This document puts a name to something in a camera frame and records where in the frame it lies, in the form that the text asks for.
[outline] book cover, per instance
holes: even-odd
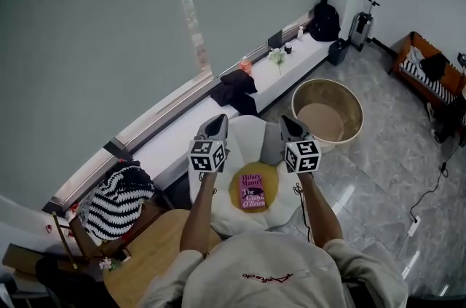
[[[258,208],[265,206],[264,187],[261,175],[240,176],[241,208]]]

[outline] gray suitcase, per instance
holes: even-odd
[[[369,12],[361,12],[356,14],[355,18],[352,20],[351,30],[349,31],[349,39],[352,44],[357,47],[359,51],[363,50],[364,43],[369,35],[372,24],[374,23],[374,17],[371,15],[372,7],[380,6],[375,0],[368,0],[371,2],[371,7]]]

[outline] power strip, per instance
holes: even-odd
[[[421,223],[421,218],[419,217],[419,215],[417,215],[416,216],[416,221],[413,221],[413,223],[411,224],[411,227],[408,230],[408,236],[409,237],[413,237],[413,235],[416,232],[417,227],[419,226],[420,223]]]

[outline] black and white striped fabric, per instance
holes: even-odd
[[[424,74],[424,72],[417,71],[417,66],[406,58],[400,63],[400,71],[409,75],[411,78],[421,82],[426,88],[428,88],[434,95],[440,98],[444,103],[449,104],[456,96],[452,95],[439,81],[432,82]],[[466,115],[463,116],[461,123],[466,125]]]
[[[138,161],[120,162],[92,194],[80,215],[83,225],[101,240],[115,240],[138,219],[142,203],[154,194],[154,185]]]

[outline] white ledge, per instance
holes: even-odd
[[[280,67],[264,58],[253,66],[251,76],[256,83],[257,111],[264,110],[275,98],[284,93],[307,72],[311,71],[328,54],[331,42],[316,42],[308,33],[292,41],[293,51],[286,55]],[[186,151],[189,141],[196,135],[199,126],[215,115],[226,114],[229,118],[238,115],[230,105],[220,107],[207,97],[157,134],[134,153],[134,160],[154,180],[159,189],[166,189],[188,170]]]

